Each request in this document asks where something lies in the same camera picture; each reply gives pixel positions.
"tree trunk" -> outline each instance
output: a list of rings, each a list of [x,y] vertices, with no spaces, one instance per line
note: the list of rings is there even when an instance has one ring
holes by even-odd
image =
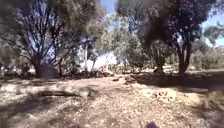
[[[36,78],[41,78],[41,76],[42,76],[41,65],[34,64],[34,68],[35,68]]]
[[[186,44],[186,48],[183,47],[182,51],[177,52],[179,58],[179,76],[183,77],[189,64],[190,64],[190,57],[191,57],[191,43]]]
[[[93,65],[92,65],[91,70],[93,70],[93,69],[94,69],[95,63],[96,63],[96,59],[95,59],[95,60],[93,60]]]
[[[85,71],[88,71],[88,64],[87,64],[87,61],[88,61],[88,45],[86,44],[85,46],[85,51],[84,51],[84,63],[85,63]]]
[[[59,76],[62,77],[62,65],[61,65],[61,62],[59,62]]]

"tree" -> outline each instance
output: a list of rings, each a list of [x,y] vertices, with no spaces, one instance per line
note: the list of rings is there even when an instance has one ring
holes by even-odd
[[[214,3],[215,0],[119,0],[117,12],[129,17],[130,30],[144,43],[161,40],[174,47],[182,76],[189,65],[192,42],[201,36],[200,24]]]
[[[1,0],[1,39],[22,50],[21,56],[41,77],[44,60],[59,64],[81,45],[86,25],[97,14],[98,0]]]
[[[147,53],[153,58],[157,69],[163,71],[166,59],[174,53],[174,49],[160,40],[150,44],[149,47]]]
[[[204,36],[207,37],[211,44],[215,45],[216,40],[220,37],[224,37],[224,26],[209,26],[205,29]]]

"sky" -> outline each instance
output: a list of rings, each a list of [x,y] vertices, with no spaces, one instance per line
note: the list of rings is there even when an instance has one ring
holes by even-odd
[[[100,3],[106,9],[107,13],[111,14],[111,13],[115,13],[115,11],[116,11],[115,10],[116,1],[117,0],[101,0]],[[208,26],[216,25],[217,22],[224,25],[224,21],[222,19],[224,19],[224,15],[218,15],[218,16],[210,17],[205,22],[202,23],[202,28],[204,29]],[[216,46],[220,46],[220,45],[224,46],[224,39],[223,38],[218,39],[216,41]],[[99,57],[99,59],[96,61],[95,68],[103,66],[107,62],[107,60],[110,60],[109,64],[116,63],[115,57],[113,56],[113,54],[110,54],[107,59],[106,59],[106,56]],[[88,68],[90,69],[90,67],[92,67],[92,62],[91,61],[88,62]]]

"foliage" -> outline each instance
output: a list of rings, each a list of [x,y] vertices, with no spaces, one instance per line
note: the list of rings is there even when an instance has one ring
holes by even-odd
[[[209,39],[211,44],[215,45],[219,37],[224,37],[224,28],[222,25],[209,26],[205,29],[204,36]]]
[[[215,0],[119,0],[117,12],[129,17],[130,31],[137,33],[147,47],[161,40],[176,49],[179,72],[183,74],[191,55],[192,41],[201,36]]]
[[[224,68],[223,48],[209,48],[205,53],[197,51],[193,54],[192,64],[196,69]]]
[[[1,39],[22,50],[41,76],[44,60],[57,65],[82,45],[86,26],[98,13],[98,0],[1,1]]]

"fallen log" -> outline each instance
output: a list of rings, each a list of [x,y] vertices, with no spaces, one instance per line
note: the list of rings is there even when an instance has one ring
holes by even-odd
[[[75,88],[67,85],[50,85],[45,87],[22,86],[16,84],[5,84],[0,87],[0,92],[38,95],[38,96],[78,96],[88,98],[93,96],[96,91],[90,88]]]

